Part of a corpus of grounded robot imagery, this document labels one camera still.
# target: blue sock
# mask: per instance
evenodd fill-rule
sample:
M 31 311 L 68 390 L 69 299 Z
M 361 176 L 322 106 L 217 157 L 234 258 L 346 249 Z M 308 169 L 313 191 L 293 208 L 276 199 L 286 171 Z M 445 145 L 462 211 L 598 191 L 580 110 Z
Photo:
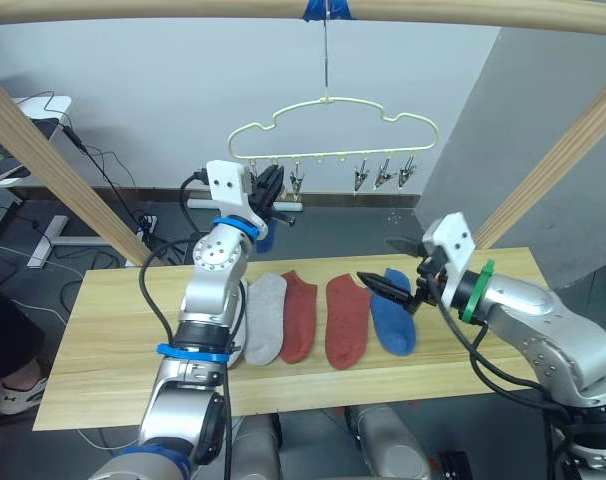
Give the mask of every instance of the blue sock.
M 410 290 L 410 281 L 401 272 L 385 269 L 385 278 L 394 285 Z M 409 355 L 416 345 L 414 319 L 400 305 L 372 294 L 370 310 L 374 317 L 374 328 L 381 345 L 394 355 Z

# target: white wall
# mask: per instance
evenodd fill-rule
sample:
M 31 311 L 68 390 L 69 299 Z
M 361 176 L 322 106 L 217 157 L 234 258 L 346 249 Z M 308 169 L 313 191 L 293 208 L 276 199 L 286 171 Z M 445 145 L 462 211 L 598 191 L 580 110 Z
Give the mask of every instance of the white wall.
M 330 92 L 429 116 L 437 148 L 417 156 L 404 193 L 421 193 L 496 39 L 498 28 L 331 22 Z M 14 96 L 52 89 L 73 99 L 86 143 L 113 149 L 139 186 L 177 187 L 194 169 L 229 158 L 235 128 L 323 95 L 322 24 L 301 20 L 94 20 L 0 26 L 0 80 Z M 383 124 L 375 111 L 320 107 L 291 114 L 278 133 L 246 133 L 240 153 L 385 148 L 429 142 L 428 129 Z M 57 147 L 93 185 L 88 160 Z M 382 158 L 371 158 L 371 191 Z M 393 171 L 405 159 L 395 158 Z M 351 192 L 360 159 L 306 163 L 303 191 Z M 285 162 L 289 172 L 293 162 Z M 108 173 L 123 186 L 125 173 Z M 380 192 L 396 192 L 389 184 Z

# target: floor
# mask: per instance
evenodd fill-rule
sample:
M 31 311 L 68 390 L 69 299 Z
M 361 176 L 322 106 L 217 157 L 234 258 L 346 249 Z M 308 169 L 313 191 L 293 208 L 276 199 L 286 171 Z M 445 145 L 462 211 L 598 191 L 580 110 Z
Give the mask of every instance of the floor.
M 123 214 L 117 206 L 114 209 Z M 188 230 L 178 208 L 168 203 L 141 203 L 143 211 L 158 215 L 157 234 L 176 239 Z M 19 215 L 34 219 L 46 228 L 53 214 L 70 215 L 66 233 L 91 234 L 91 231 L 66 207 L 52 201 L 29 201 Z M 213 212 L 195 214 L 201 226 L 207 226 Z M 306 257 L 332 257 L 391 253 L 382 238 L 385 235 L 412 235 L 419 229 L 411 210 L 307 208 L 297 214 L 297 224 L 288 229 L 279 226 L 271 252 L 261 260 Z M 39 234 L 29 222 L 13 218 L 0 230 L 0 244 L 26 253 L 36 245 Z M 63 255 L 78 248 L 57 248 Z M 75 274 L 48 265 L 41 270 L 24 268 L 26 259 L 0 251 L 0 257 L 12 262 L 17 272 L 1 287 L 11 298 L 23 303 L 53 308 L 64 313 L 59 303 L 61 286 Z M 93 255 L 57 260 L 70 267 L 90 268 Z M 66 292 L 73 303 L 76 291 Z M 606 328 L 606 267 L 560 289 L 558 294 L 569 308 Z M 63 334 L 62 325 L 48 312 L 29 312 L 47 333 L 46 352 L 54 357 Z M 446 450 L 467 452 L 475 480 L 501 478 L 517 480 L 544 478 L 543 426 L 540 416 L 525 407 L 493 395 L 433 399 L 394 404 L 426 454 L 437 457 Z M 327 476 L 366 475 L 368 473 L 348 436 L 340 412 L 313 410 L 281 415 L 284 444 L 281 460 L 285 480 L 308 480 Z M 99 442 L 96 431 L 87 431 Z M 110 445 L 126 443 L 136 435 L 136 427 L 104 429 Z M 83 479 L 87 478 L 109 454 L 90 447 L 75 431 L 32 432 L 30 422 L 0 428 L 0 480 L 15 478 Z M 198 473 L 199 480 L 222 478 L 221 457 Z M 443 478 L 439 473 L 434 478 Z

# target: wooden beam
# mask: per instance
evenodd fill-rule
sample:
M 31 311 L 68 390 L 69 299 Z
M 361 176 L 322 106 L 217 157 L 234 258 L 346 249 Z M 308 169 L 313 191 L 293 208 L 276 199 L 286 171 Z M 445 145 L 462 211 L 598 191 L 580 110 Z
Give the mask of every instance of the wooden beam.
M 552 150 L 476 232 L 478 248 L 494 245 L 606 134 L 606 85 Z
M 301 18 L 306 0 L 0 0 L 0 24 L 96 18 Z M 358 20 L 464 23 L 606 35 L 606 4 L 587 0 L 350 0 Z
M 150 254 L 14 104 L 0 85 L 0 143 L 121 255 L 141 265 Z

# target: person's leg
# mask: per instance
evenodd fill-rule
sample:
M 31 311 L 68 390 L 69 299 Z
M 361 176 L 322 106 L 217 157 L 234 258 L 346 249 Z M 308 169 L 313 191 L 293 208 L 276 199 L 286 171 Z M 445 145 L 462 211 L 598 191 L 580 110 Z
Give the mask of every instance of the person's leg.
M 19 413 L 40 402 L 45 368 L 36 357 L 45 335 L 0 293 L 0 412 Z

